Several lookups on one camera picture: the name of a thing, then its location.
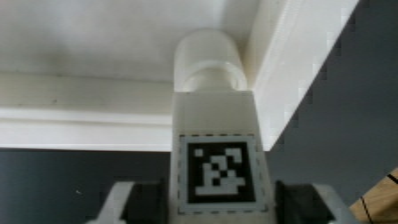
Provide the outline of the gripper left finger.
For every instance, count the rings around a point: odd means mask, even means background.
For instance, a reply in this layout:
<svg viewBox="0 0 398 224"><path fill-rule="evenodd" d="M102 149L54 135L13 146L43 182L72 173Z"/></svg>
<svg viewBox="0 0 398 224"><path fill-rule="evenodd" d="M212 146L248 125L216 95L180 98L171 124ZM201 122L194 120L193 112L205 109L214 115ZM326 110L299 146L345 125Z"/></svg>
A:
<svg viewBox="0 0 398 224"><path fill-rule="evenodd" d="M86 224L168 224L166 183L114 183L98 216Z"/></svg>

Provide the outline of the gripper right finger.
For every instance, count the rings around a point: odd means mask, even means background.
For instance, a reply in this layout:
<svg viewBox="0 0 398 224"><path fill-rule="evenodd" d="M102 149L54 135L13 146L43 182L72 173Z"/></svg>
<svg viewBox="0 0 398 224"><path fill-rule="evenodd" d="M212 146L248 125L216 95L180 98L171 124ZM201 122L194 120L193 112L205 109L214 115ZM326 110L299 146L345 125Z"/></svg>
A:
<svg viewBox="0 0 398 224"><path fill-rule="evenodd" d="M278 224L361 224L335 188L276 182Z"/></svg>

